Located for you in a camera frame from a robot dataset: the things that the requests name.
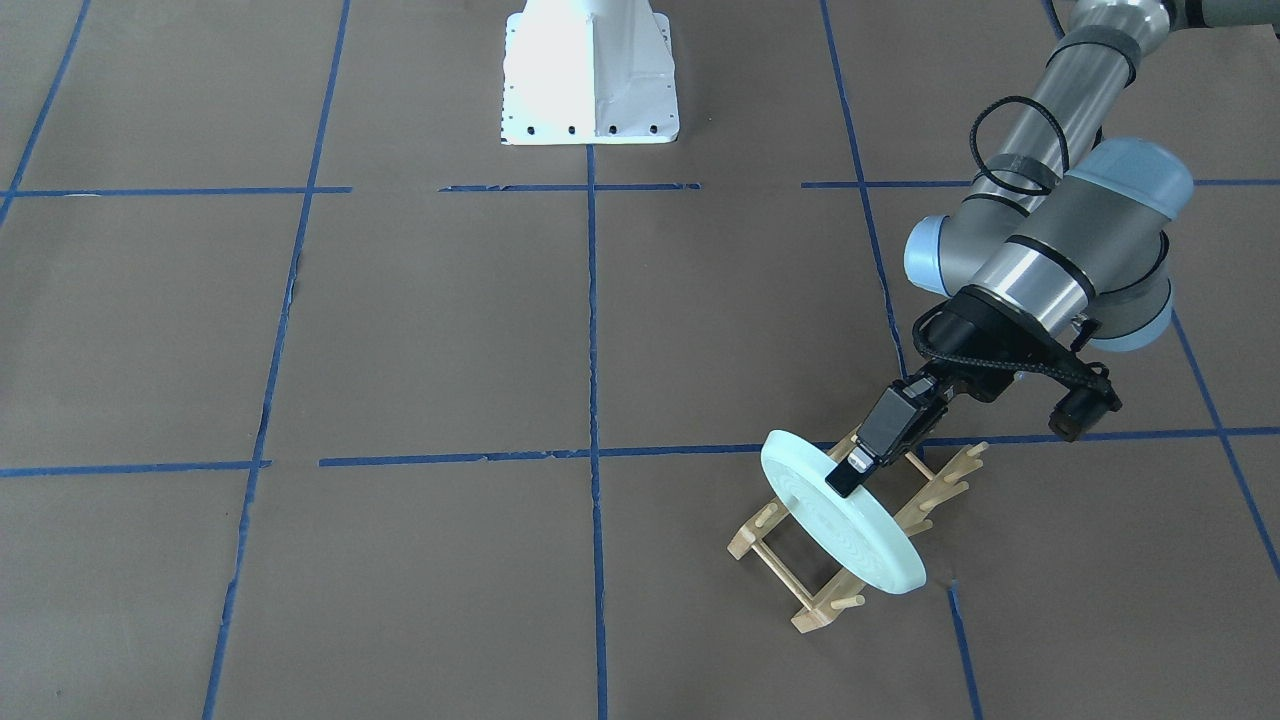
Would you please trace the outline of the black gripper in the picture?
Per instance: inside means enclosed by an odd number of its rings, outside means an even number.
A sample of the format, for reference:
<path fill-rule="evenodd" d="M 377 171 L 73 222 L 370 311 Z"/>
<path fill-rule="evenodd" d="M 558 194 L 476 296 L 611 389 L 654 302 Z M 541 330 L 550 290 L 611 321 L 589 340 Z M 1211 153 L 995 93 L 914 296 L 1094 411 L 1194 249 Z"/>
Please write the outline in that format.
<path fill-rule="evenodd" d="M 966 286 L 915 319 L 911 341 L 925 359 L 892 380 L 855 430 L 846 459 L 826 477 L 849 497 L 881 468 L 913 451 L 940 423 L 955 393 L 993 402 L 1019 373 L 1056 377 L 1048 341 L 1024 311 L 979 286 Z"/>

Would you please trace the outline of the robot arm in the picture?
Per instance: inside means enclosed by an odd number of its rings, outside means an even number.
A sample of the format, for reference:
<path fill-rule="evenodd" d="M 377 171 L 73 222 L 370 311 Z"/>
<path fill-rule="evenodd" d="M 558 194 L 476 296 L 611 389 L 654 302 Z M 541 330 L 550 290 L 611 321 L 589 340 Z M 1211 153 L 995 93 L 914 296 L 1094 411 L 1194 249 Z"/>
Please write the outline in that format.
<path fill-rule="evenodd" d="M 991 404 L 1020 373 L 1065 388 L 1048 425 L 1066 442 L 1120 410 L 1106 365 L 1079 352 L 1128 352 L 1169 327 L 1165 228 L 1194 183 L 1157 143 L 1103 137 L 1105 118 L 1170 35 L 1276 23 L 1275 1 L 1075 4 L 1034 92 L 992 104 L 1021 106 L 993 156 L 970 128 L 975 177 L 959 209 L 911 231 L 908 278 L 942 297 L 911 329 L 924 365 L 882 393 L 847 457 L 820 471 L 822 489 L 851 495 L 913 451 L 955 397 Z"/>

